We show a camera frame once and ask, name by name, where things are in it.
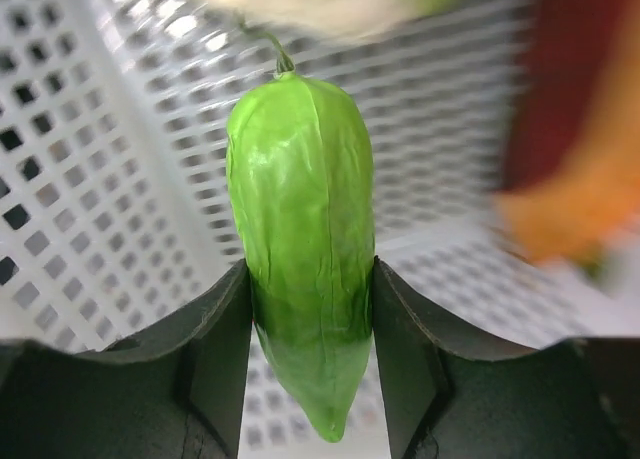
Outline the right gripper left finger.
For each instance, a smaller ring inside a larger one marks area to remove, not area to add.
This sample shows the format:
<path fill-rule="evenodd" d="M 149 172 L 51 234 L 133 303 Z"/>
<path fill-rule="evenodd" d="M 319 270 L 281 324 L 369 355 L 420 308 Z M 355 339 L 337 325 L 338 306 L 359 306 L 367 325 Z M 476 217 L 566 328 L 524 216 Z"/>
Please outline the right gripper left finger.
<path fill-rule="evenodd" d="M 244 262 L 102 351 L 1 344 L 5 458 L 234 458 L 251 338 Z"/>

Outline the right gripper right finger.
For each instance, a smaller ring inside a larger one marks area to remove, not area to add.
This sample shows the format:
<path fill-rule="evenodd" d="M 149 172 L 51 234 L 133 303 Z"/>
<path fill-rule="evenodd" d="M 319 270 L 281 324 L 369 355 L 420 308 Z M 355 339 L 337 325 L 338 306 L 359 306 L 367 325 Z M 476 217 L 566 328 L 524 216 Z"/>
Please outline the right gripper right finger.
<path fill-rule="evenodd" d="M 395 458 L 635 458 L 639 342 L 536 350 L 484 331 L 372 271 L 375 349 Z"/>

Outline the light green cucumber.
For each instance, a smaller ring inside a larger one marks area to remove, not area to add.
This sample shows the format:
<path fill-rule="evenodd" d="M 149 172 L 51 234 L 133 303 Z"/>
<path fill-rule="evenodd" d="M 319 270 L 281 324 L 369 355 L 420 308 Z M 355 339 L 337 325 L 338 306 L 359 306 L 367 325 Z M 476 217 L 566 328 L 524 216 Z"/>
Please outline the light green cucumber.
<path fill-rule="evenodd" d="M 228 193 L 265 357 L 336 443 L 372 342 L 372 145 L 349 94 L 297 73 L 280 44 L 274 52 L 273 79 L 227 122 Z"/>

